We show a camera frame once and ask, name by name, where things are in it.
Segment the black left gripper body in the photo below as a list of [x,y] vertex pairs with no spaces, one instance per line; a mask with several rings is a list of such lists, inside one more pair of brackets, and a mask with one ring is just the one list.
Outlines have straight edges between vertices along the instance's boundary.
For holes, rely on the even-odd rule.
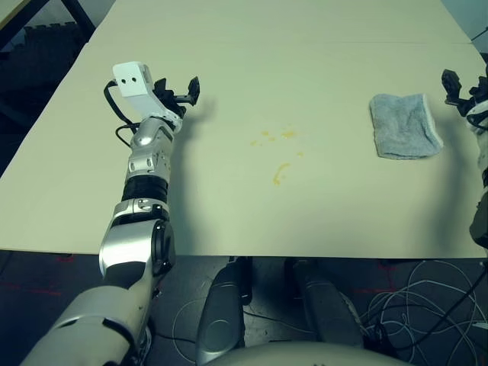
[[186,113],[184,104],[188,103],[188,95],[175,95],[173,91],[164,91],[162,93],[162,104],[179,117],[184,117]]

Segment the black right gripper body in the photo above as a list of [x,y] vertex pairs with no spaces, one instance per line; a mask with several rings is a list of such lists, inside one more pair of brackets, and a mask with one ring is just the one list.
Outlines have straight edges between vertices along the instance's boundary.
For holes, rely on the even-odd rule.
[[471,96],[469,99],[461,99],[463,103],[457,105],[457,110],[462,117],[487,112],[487,96]]

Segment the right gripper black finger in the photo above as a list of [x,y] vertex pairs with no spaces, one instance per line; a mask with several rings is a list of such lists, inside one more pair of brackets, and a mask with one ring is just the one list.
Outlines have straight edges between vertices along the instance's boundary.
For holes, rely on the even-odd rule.
[[478,81],[478,86],[472,87],[469,90],[469,94],[472,96],[487,96],[488,94],[487,77],[480,76]]
[[448,105],[460,105],[463,100],[460,98],[461,83],[455,71],[445,69],[441,74],[441,83],[446,91],[445,103]]

